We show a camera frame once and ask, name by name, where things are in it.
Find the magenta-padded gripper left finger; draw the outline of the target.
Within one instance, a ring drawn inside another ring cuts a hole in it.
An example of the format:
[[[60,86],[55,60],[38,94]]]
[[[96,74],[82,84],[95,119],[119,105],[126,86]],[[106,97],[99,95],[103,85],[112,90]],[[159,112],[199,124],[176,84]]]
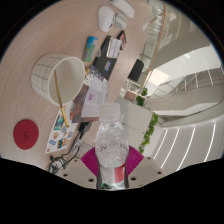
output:
[[[84,188],[96,189],[99,175],[95,149],[90,149],[80,159],[73,159],[59,176]]]

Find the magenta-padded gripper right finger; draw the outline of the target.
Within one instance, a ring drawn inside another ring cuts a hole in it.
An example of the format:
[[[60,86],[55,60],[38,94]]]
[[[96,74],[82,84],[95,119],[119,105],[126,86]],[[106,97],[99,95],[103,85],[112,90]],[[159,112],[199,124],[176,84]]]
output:
[[[127,189],[143,187],[164,176],[164,171],[151,156],[144,157],[138,150],[132,146],[129,147],[125,171]]]

